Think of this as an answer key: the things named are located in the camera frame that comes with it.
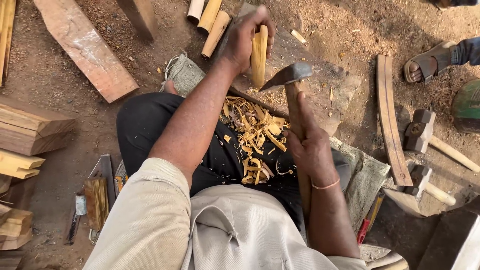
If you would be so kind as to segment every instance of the green object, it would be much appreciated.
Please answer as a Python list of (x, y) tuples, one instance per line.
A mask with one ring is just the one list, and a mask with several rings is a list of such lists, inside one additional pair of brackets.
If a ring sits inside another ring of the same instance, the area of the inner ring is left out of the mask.
[(460, 88), (453, 99), (452, 116), (459, 131), (480, 134), (480, 79)]

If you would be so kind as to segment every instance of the beige shirt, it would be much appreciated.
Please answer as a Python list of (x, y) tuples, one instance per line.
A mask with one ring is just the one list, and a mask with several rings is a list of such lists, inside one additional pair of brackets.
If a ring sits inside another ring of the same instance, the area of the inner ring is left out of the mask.
[(84, 267), (135, 269), (367, 268), (308, 248), (271, 195), (235, 184), (190, 198), (181, 171), (151, 158), (122, 189)]

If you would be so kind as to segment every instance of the sandal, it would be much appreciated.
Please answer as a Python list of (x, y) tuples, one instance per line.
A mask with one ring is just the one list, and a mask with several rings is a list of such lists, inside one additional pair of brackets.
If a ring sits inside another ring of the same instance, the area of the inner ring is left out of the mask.
[[(425, 83), (429, 83), (434, 76), (442, 75), (446, 72), (447, 67), (450, 65), (450, 47), (456, 45), (453, 41), (444, 41), (432, 49), (421, 53), (414, 58), (408, 60), (403, 66), (403, 75), (409, 83), (414, 83), (415, 81), (410, 77), (410, 65), (412, 62), (416, 62), (421, 69), (423, 80)], [(437, 60), (437, 71), (432, 72), (430, 69), (429, 58), (434, 57)]]

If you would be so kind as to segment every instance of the hammer head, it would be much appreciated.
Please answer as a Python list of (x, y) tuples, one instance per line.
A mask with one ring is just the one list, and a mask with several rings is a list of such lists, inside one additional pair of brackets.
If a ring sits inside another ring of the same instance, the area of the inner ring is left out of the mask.
[(410, 177), (413, 181), (413, 186), (407, 186), (405, 188), (405, 193), (413, 195), (415, 197), (420, 197), (422, 191), (425, 189), (430, 176), (432, 175), (432, 169), (428, 166), (417, 165), (413, 168), (410, 173)]
[(270, 87), (287, 85), (306, 77), (310, 77), (311, 75), (312, 67), (307, 62), (302, 61), (293, 63), (277, 72), (262, 88), (260, 88), (259, 92), (269, 89)]
[(405, 133), (405, 151), (425, 154), (428, 142), (432, 138), (435, 112), (431, 110), (415, 110), (413, 121)]

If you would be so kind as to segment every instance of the hammer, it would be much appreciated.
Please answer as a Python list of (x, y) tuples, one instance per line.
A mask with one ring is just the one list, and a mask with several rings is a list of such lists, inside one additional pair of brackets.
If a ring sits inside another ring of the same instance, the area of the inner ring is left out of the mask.
[(440, 188), (432, 185), (429, 180), (432, 175), (432, 169), (428, 166), (417, 165), (410, 173), (410, 177), (413, 181), (413, 186), (407, 186), (404, 190), (405, 193), (420, 198), (422, 191), (430, 194), (435, 199), (445, 203), (446, 205), (453, 206), (456, 203), (454, 197), (448, 195)]
[[(300, 89), (301, 79), (310, 77), (311, 75), (312, 67), (307, 64), (307, 62), (293, 63), (277, 72), (259, 90), (260, 92), (273, 86), (285, 85), (288, 114), (290, 117), (290, 129), (297, 135), (301, 142), (305, 140), (305, 130), (300, 125), (300, 113), (297, 103), (297, 96), (299, 92), (302, 91)], [(300, 197), (302, 200), (303, 218), (305, 219), (305, 224), (308, 224), (310, 215), (310, 199), (312, 196), (312, 182), (310, 177), (299, 169), (297, 169), (297, 176), (299, 181)]]
[(431, 144), (470, 170), (480, 172), (480, 167), (477, 164), (432, 134), (434, 121), (435, 112), (425, 109), (415, 110), (413, 113), (413, 121), (405, 133), (404, 150), (416, 154), (425, 154), (428, 144)]

